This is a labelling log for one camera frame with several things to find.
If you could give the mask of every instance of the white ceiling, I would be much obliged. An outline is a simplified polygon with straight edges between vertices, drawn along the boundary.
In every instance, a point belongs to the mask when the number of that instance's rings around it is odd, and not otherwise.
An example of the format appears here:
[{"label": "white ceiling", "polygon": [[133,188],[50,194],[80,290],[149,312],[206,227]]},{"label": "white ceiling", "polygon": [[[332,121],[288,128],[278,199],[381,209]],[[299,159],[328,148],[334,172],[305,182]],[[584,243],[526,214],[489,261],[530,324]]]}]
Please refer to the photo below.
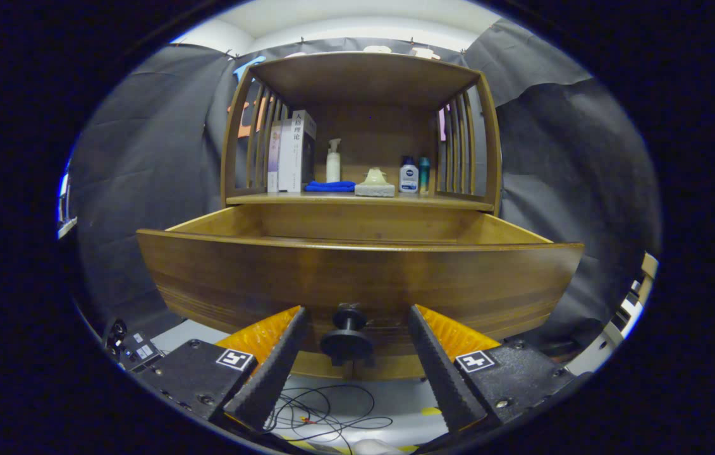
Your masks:
[{"label": "white ceiling", "polygon": [[304,23],[354,16],[414,18],[480,35],[499,15],[465,0],[253,0],[219,15],[251,37]]}]

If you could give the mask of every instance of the white book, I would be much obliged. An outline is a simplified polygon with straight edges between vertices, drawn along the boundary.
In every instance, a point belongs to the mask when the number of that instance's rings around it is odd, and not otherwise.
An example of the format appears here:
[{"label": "white book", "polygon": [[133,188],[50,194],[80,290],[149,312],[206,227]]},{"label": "white book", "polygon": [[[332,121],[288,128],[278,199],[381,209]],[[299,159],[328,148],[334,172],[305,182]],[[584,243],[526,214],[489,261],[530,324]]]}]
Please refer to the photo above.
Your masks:
[{"label": "white book", "polygon": [[281,147],[281,130],[287,120],[274,121],[270,127],[270,146],[267,152],[267,192],[279,191],[279,150]]},{"label": "white book", "polygon": [[279,191],[300,193],[314,179],[317,125],[309,113],[293,111],[281,128]]}]

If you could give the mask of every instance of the screw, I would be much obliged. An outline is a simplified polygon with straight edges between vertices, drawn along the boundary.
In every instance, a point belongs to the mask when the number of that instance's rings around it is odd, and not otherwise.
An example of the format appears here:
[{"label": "screw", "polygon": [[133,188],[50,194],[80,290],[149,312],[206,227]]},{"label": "screw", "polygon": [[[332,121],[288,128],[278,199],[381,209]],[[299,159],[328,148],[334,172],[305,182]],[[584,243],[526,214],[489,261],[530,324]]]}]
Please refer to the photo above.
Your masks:
[{"label": "screw", "polygon": [[209,397],[208,395],[197,395],[197,399],[206,406],[214,405],[214,398]]}]

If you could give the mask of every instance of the floor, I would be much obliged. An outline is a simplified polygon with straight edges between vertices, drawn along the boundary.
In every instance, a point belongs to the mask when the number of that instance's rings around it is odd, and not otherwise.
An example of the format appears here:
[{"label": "floor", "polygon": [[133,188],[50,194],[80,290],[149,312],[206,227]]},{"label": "floor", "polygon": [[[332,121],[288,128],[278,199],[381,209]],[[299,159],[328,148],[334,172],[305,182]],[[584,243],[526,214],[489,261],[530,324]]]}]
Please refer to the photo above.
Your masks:
[{"label": "floor", "polygon": [[[186,320],[175,328],[153,337],[152,343],[164,354],[169,354],[190,339],[217,343],[227,336],[227,333]],[[290,406],[280,409],[288,400],[308,392],[307,389],[294,388],[322,387],[327,389],[319,389],[319,392],[328,398],[331,407],[329,424],[304,423],[302,417],[308,417],[308,412],[302,411],[296,403],[293,403],[296,405],[295,409],[291,409]],[[374,396],[374,409],[370,409],[369,394]],[[447,426],[436,407],[436,398],[429,383],[418,379],[344,381],[290,375],[284,385],[284,396],[285,399],[280,399],[276,404],[280,412],[273,433],[290,440],[294,446],[304,447],[312,452],[348,454],[349,449],[345,440],[353,446],[363,439],[377,439],[397,447],[401,452],[410,453],[421,444],[447,432]],[[298,401],[309,408],[321,410],[322,415],[325,414],[326,401],[317,392],[308,392],[299,397]],[[309,415],[309,420],[316,422],[319,417]],[[349,423],[354,427],[342,428]],[[335,431],[341,428],[342,435]]]}]

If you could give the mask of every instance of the white floor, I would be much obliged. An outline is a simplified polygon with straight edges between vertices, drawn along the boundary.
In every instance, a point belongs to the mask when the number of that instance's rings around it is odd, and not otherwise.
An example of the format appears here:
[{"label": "white floor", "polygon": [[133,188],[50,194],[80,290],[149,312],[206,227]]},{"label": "white floor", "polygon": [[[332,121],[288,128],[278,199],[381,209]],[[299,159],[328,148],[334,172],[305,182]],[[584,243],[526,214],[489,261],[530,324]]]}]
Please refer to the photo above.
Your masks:
[{"label": "white floor", "polygon": [[[227,336],[227,333],[187,320],[170,331],[158,335],[152,339],[152,343],[164,354],[169,354],[170,351],[190,339],[217,343]],[[330,449],[333,447],[338,452],[348,453],[343,438],[346,438],[352,446],[363,439],[377,439],[385,441],[392,447],[398,447],[403,452],[412,452],[414,450],[412,446],[426,443],[447,432],[444,418],[433,409],[437,405],[430,383],[420,380],[344,381],[290,375],[284,385],[284,393],[288,397],[296,397],[305,391],[288,391],[288,389],[296,387],[315,389],[331,385],[359,385],[371,392],[374,395],[375,404],[374,410],[367,417],[389,417],[393,420],[392,424],[385,427],[389,420],[376,418],[358,423],[358,426],[366,428],[348,427],[343,429],[343,437],[340,437],[337,433],[332,432],[331,426],[325,423],[305,424],[293,430],[288,429],[290,425],[287,421],[281,421],[277,429],[273,431],[274,434],[281,435],[288,440],[313,437],[296,443],[296,445],[315,452],[334,452]],[[323,389],[321,392],[326,395],[329,404],[331,404],[331,416],[342,423],[357,420],[371,406],[370,397],[360,389],[334,388]],[[299,401],[309,407],[326,409],[325,400],[314,392],[304,395],[299,398]],[[279,401],[276,407],[279,408],[282,405],[284,405],[284,401]],[[287,418],[287,420],[293,418],[299,425],[302,423],[300,420],[302,415],[307,416],[306,412],[300,412],[297,407],[293,414],[289,406],[279,413],[280,418]],[[380,426],[383,428],[371,429],[371,427]]]}]

